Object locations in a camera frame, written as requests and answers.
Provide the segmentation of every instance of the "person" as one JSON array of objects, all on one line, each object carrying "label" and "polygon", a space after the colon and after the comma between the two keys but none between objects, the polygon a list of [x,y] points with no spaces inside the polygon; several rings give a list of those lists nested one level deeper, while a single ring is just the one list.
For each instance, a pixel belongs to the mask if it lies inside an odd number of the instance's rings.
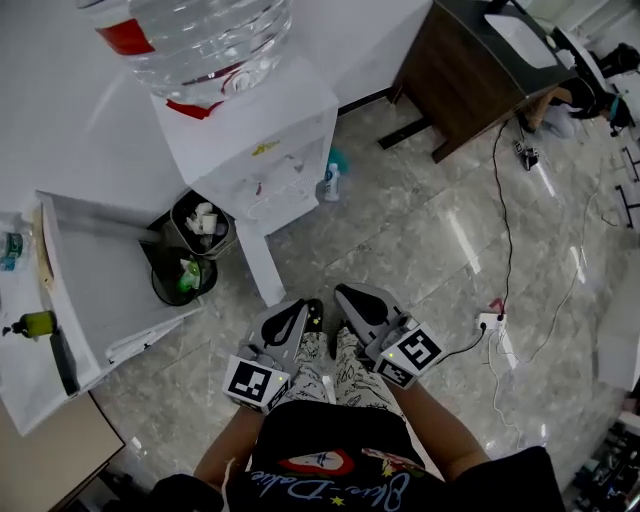
[{"label": "person", "polygon": [[577,133],[581,119],[601,116],[609,121],[612,137],[631,123],[631,112],[625,101],[609,92],[596,92],[579,77],[563,82],[545,94],[530,108],[518,113],[520,126],[530,133],[540,127],[561,139]]},{"label": "person", "polygon": [[[544,448],[491,461],[419,383],[386,387],[368,372],[346,327],[330,404],[318,366],[327,355],[322,307],[310,309],[300,371],[282,401],[266,417],[238,409],[193,476],[158,482],[149,510],[564,510]],[[425,471],[405,418],[444,481]]]}]

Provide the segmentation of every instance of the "tiled floor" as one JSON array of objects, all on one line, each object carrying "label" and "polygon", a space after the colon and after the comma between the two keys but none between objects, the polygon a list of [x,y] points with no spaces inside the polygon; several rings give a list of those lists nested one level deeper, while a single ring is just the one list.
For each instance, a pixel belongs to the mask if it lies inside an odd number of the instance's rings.
[{"label": "tiled floor", "polygon": [[[325,301],[329,330],[338,321],[333,287],[360,281],[391,291],[431,325],[445,350],[455,350],[477,337],[475,317],[505,293],[508,244],[491,159],[497,129],[440,165],[430,157],[437,143],[432,130],[387,152],[375,144],[417,117],[408,101],[393,107],[383,100],[342,117],[335,145],[351,169],[341,201],[322,203],[271,236],[269,245],[290,297]],[[514,245],[508,337],[522,362],[499,355],[493,336],[422,379],[491,456],[513,453],[518,440],[520,448],[545,444],[562,487],[621,403],[620,391],[596,380],[592,355],[596,327],[636,244],[630,230],[601,218],[620,223],[613,186],[626,176],[615,171],[622,166],[621,142],[602,121],[584,127],[570,141],[548,134],[531,139],[545,155],[543,173],[519,165],[510,127],[498,144]],[[235,410],[220,391],[226,359],[264,306],[238,250],[219,269],[204,313],[94,391],[128,442],[119,463],[143,485],[192,471]],[[496,403],[521,436],[494,410],[489,349],[500,378]]]}]

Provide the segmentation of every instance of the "wall outlet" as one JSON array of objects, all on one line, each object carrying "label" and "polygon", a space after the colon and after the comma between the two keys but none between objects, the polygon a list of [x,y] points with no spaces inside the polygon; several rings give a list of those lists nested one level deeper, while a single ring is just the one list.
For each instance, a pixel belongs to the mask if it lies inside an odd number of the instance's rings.
[{"label": "wall outlet", "polygon": [[487,331],[504,331],[507,326],[507,315],[499,315],[497,313],[480,313],[478,315],[478,319],[476,320],[476,326],[478,329],[482,329],[480,324],[486,324]]}]

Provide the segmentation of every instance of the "green bottle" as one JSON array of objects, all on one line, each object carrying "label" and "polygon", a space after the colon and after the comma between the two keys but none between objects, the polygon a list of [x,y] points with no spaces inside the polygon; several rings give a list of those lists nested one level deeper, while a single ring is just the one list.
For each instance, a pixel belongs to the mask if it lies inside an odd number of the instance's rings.
[{"label": "green bottle", "polygon": [[10,332],[22,334],[25,338],[37,338],[53,334],[58,329],[58,322],[53,311],[40,311],[22,315],[11,327],[2,329],[2,335]]}]

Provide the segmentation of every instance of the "patterned pants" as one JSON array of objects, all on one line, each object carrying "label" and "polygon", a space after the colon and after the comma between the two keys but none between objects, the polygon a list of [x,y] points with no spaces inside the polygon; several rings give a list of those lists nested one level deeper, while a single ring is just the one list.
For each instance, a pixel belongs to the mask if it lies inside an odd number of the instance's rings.
[{"label": "patterned pants", "polygon": [[356,359],[358,339],[345,327],[338,333],[338,351],[335,368],[323,371],[331,361],[327,355],[327,335],[305,333],[296,362],[300,365],[293,385],[278,405],[292,400],[329,402],[322,375],[329,375],[334,383],[336,403],[352,407],[376,407],[402,416],[382,378],[371,373]]}]

